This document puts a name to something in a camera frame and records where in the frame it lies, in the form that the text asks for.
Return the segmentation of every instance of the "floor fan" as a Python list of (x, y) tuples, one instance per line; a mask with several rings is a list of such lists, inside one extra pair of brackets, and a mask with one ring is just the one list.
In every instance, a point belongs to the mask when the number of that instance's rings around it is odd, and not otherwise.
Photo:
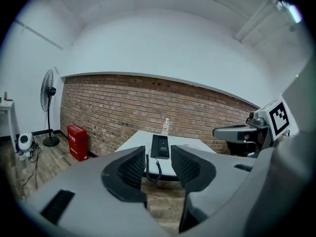
[(51, 98), (56, 93), (56, 89), (53, 87), (53, 84), (54, 84), (54, 74), (53, 74), (53, 71), (50, 69), (47, 71), (43, 79), (43, 83), (41, 84), (41, 89), (40, 89), (40, 104), (43, 111), (47, 112), (47, 116), (48, 116), (49, 137), (43, 140), (43, 144), (47, 147), (53, 147), (59, 143), (59, 139), (57, 137), (51, 136), (50, 123), (49, 123), (49, 107), (51, 103)]

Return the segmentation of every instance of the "red fire extinguisher box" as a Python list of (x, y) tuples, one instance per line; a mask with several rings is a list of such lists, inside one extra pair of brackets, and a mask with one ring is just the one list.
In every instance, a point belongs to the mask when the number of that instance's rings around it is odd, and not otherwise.
[(87, 131), (77, 125), (67, 126), (70, 154), (78, 161), (88, 159)]

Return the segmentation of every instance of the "wooden floor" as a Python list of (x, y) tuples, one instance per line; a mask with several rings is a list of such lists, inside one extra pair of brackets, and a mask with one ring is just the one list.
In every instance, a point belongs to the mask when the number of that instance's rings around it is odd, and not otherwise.
[[(78, 161), (69, 154), (68, 142), (61, 135), (56, 134), (60, 143), (56, 147), (44, 147), (42, 139), (47, 135), (35, 137), (39, 147), (43, 150), (38, 160), (37, 186), (38, 189), (55, 175), (63, 172)], [(31, 176), (35, 163), (29, 159), (20, 161), (17, 154), (13, 153), (11, 142), (0, 144), (1, 168), (7, 174), (12, 191), (19, 200), (25, 200), (36, 191), (35, 175)], [(182, 215), (185, 191), (179, 182), (158, 181), (149, 182), (142, 180), (142, 191), (147, 194), (147, 209), (156, 219), (157, 223), (168, 233), (176, 235)]]

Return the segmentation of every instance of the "fan stand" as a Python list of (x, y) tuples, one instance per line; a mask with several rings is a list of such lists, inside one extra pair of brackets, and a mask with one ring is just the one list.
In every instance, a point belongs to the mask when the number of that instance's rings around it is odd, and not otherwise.
[(52, 137), (51, 134), (50, 134), (50, 123), (49, 123), (49, 108), (48, 108), (48, 131), (49, 131), (49, 137), (45, 138), (43, 140), (43, 144), (46, 146), (46, 147), (54, 147), (56, 146), (58, 143), (59, 143), (59, 139), (57, 137)]

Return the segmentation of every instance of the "water bottle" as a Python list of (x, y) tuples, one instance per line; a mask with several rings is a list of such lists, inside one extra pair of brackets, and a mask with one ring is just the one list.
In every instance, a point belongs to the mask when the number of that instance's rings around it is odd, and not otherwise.
[(163, 122), (162, 124), (162, 130), (161, 130), (161, 134), (162, 135), (168, 135), (168, 132), (169, 132), (169, 119), (166, 118), (166, 120)]

